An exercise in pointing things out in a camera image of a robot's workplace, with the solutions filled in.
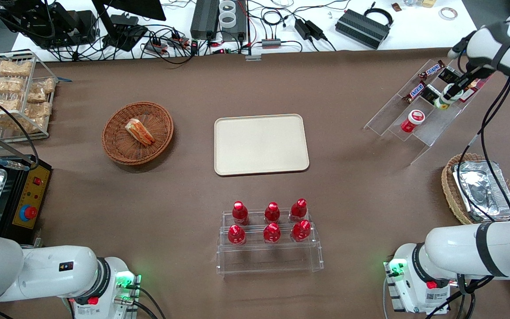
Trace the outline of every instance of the sandwich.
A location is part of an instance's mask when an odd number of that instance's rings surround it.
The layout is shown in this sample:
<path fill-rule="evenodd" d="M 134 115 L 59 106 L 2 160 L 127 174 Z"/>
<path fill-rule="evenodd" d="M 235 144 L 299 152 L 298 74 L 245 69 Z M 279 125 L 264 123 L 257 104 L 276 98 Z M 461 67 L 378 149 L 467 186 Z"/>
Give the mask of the sandwich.
<path fill-rule="evenodd" d="M 125 125 L 125 129 L 141 144 L 148 146 L 155 142 L 155 138 L 149 133 L 147 128 L 138 119 L 130 119 Z"/>

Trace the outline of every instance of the red emergency stop button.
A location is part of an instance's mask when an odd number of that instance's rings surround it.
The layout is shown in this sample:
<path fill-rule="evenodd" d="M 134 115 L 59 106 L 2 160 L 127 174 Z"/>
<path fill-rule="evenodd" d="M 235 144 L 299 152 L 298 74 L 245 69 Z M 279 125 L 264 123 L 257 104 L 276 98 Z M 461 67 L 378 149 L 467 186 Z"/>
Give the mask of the red emergency stop button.
<path fill-rule="evenodd" d="M 33 206 L 29 206 L 25 209 L 25 217 L 27 219 L 33 219 L 37 216 L 38 214 L 38 211 L 36 209 L 36 207 L 33 207 Z"/>
<path fill-rule="evenodd" d="M 434 281 L 429 281 L 426 283 L 426 287 L 428 287 L 428 289 L 435 289 L 438 288 L 438 284 L 436 284 Z"/>

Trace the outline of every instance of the table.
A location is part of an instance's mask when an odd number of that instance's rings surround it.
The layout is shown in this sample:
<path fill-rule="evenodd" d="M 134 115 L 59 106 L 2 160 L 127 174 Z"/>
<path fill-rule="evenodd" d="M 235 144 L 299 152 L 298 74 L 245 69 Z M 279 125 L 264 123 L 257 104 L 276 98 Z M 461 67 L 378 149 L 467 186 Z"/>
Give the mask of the table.
<path fill-rule="evenodd" d="M 51 63 L 73 82 L 59 84 L 50 137 L 35 141 L 54 168 L 41 210 L 44 244 L 83 245 L 122 258 L 143 275 L 143 288 L 169 319 L 382 318 L 382 261 L 434 227 L 459 224 L 442 192 L 441 169 L 469 143 L 505 81 L 494 75 L 431 151 L 409 166 L 413 150 L 362 127 L 411 73 L 446 52 L 271 54 L 259 63 L 229 54 L 177 68 L 156 60 Z M 135 101 L 166 107 L 174 139 L 148 165 L 119 166 L 103 152 L 100 135 L 117 109 Z M 309 169 L 218 176 L 214 121 L 278 113 L 303 117 Z M 510 96 L 487 127 L 486 143 L 510 180 Z M 481 153 L 478 145 L 473 152 Z M 324 270 L 216 274 L 222 210 L 235 200 L 255 209 L 300 197 L 320 231 Z M 510 318 L 510 281 L 494 281 L 477 297 L 473 319 Z M 0 310 L 17 319 L 69 318 L 54 297 L 0 303 Z M 424 317 L 389 311 L 389 318 Z"/>
<path fill-rule="evenodd" d="M 328 4 L 329 0 L 295 0 L 295 3 L 289 7 L 289 10 L 295 10 L 295 8 L 302 6 L 316 6 L 320 4 Z M 438 0 L 437 5 L 433 8 L 423 8 L 421 6 L 407 7 L 401 4 L 403 9 L 401 12 L 395 12 L 391 8 L 391 2 L 394 0 L 378 0 L 375 8 L 383 8 L 391 13 L 394 19 L 394 24 L 391 26 L 388 38 L 381 43 L 380 50 L 393 50 L 393 49 L 415 49 L 415 48 L 449 48 L 455 45 L 459 39 L 469 34 L 472 30 L 475 30 L 475 25 L 471 20 L 462 0 Z M 265 6 L 276 7 L 271 0 L 259 0 L 253 2 L 249 0 L 248 6 L 251 14 L 260 15 L 261 10 L 253 10 L 259 6 L 259 4 Z M 349 51 L 361 51 L 371 50 L 364 45 L 357 43 L 356 41 L 347 38 L 346 36 L 335 31 L 336 21 L 340 16 L 344 14 L 344 9 L 349 8 L 356 12 L 365 12 L 367 8 L 370 8 L 372 1 L 365 0 L 348 0 L 347 2 L 338 2 L 333 4 L 334 8 L 340 8 L 340 10 L 334 10 L 331 8 L 312 8 L 304 12 L 297 13 L 304 19 L 311 19 L 316 25 L 324 30 L 324 34 L 332 42 L 334 47 L 338 50 L 349 50 Z M 62 3 L 67 10 L 92 10 L 95 13 L 95 8 L 91 4 L 91 1 L 86 0 L 72 0 Z M 458 17 L 455 20 L 447 21 L 443 20 L 438 16 L 438 11 L 443 7 L 452 7 L 458 12 Z M 184 8 L 178 8 L 175 6 L 166 6 L 164 4 L 164 11 L 166 13 L 166 21 L 150 20 L 144 21 L 142 18 L 139 20 L 139 24 L 148 26 L 150 30 L 157 31 L 160 26 L 156 24 L 164 24 L 172 26 L 179 31 L 184 32 L 189 37 L 190 35 L 190 23 L 194 14 L 194 4 L 188 4 Z M 121 10 L 110 8 L 108 13 L 121 14 Z M 373 20 L 377 20 L 382 24 L 386 24 L 386 18 L 381 14 L 373 13 L 368 15 Z M 273 15 L 269 15 L 269 20 L 275 19 Z M 277 36 L 283 41 L 298 41 L 303 42 L 300 35 L 294 29 L 294 19 L 292 17 L 286 20 L 286 27 L 283 28 L 279 25 L 277 28 Z M 102 35 L 105 35 L 107 31 L 103 27 L 101 21 L 99 22 L 100 31 Z M 259 42 L 263 39 L 265 31 L 261 21 L 251 18 L 251 41 Z M 267 30 L 267 35 L 271 36 L 270 31 Z M 137 44 L 134 49 L 134 56 L 140 57 L 141 48 L 140 44 L 147 42 L 147 38 L 141 39 L 140 43 Z M 302 44 L 304 52 L 312 52 L 315 49 L 312 47 L 310 42 L 305 41 Z M 320 51 L 332 51 L 332 47 L 324 40 L 316 41 L 316 47 Z M 80 52 L 88 49 L 89 45 L 81 45 Z M 220 48 L 229 48 L 232 50 L 237 49 L 235 42 L 225 43 Z M 27 37 L 19 34 L 17 40 L 13 46 L 13 50 L 30 49 L 33 50 L 43 61 L 57 61 L 57 58 L 52 56 L 48 51 L 41 50 L 39 47 Z M 299 52 L 300 46 L 296 43 L 289 43 L 278 49 L 261 49 L 260 45 L 255 45 L 252 54 L 261 53 L 283 53 L 283 52 Z M 105 50 L 105 56 L 108 56 L 114 52 L 113 48 Z M 100 54 L 95 54 L 91 58 L 99 58 Z M 130 52 L 120 51 L 116 54 L 115 59 L 128 59 L 132 58 Z"/>

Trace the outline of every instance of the foil container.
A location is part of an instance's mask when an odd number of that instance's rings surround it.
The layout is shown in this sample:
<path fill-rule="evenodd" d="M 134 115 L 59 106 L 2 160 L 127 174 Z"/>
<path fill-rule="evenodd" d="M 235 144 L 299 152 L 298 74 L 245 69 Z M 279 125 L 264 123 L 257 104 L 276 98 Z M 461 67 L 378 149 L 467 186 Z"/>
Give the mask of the foil container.
<path fill-rule="evenodd" d="M 497 175 L 502 189 L 506 192 L 510 201 L 509 188 L 507 187 L 505 178 L 499 169 L 499 165 L 496 162 L 491 162 L 491 166 L 493 167 L 495 175 Z M 510 220 L 509 206 L 486 161 L 462 162 L 460 181 L 458 181 L 457 171 L 458 165 L 455 164 L 452 166 L 452 175 L 456 181 L 456 186 L 458 186 L 458 188 L 463 188 L 473 203 L 496 221 Z M 461 190 L 460 195 L 462 196 L 469 218 L 471 218 L 474 222 L 489 220 L 485 214 L 480 212 L 468 201 L 464 192 Z"/>

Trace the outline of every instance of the red bottle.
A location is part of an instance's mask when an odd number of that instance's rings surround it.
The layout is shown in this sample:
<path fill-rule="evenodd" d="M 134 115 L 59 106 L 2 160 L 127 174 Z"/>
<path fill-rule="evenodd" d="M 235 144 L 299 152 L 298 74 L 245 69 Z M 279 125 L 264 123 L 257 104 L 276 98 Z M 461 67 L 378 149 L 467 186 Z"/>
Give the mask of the red bottle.
<path fill-rule="evenodd" d="M 229 242 L 231 244 L 243 245 L 247 241 L 247 238 L 245 236 L 245 230 L 243 230 L 243 228 L 237 225 L 232 225 L 231 227 L 229 227 L 227 239 L 229 239 Z"/>
<path fill-rule="evenodd" d="M 306 210 L 306 200 L 304 198 L 299 199 L 291 208 L 289 220 L 291 222 L 300 222 L 306 216 Z"/>
<path fill-rule="evenodd" d="M 310 222 L 308 220 L 301 220 L 292 227 L 291 238 L 294 241 L 300 242 L 310 236 Z"/>
<path fill-rule="evenodd" d="M 242 202 L 237 201 L 233 204 L 231 214 L 236 224 L 241 226 L 249 225 L 249 213 L 247 212 L 247 207 Z"/>
<path fill-rule="evenodd" d="M 265 230 L 263 230 L 263 239 L 265 240 L 265 243 L 275 244 L 279 241 L 279 238 L 281 238 L 281 230 L 279 229 L 279 226 L 274 222 L 267 225 Z"/>
<path fill-rule="evenodd" d="M 265 210 L 265 222 L 270 224 L 272 222 L 279 222 L 279 217 L 281 216 L 281 212 L 279 211 L 279 206 L 275 202 L 270 202 L 269 206 Z"/>

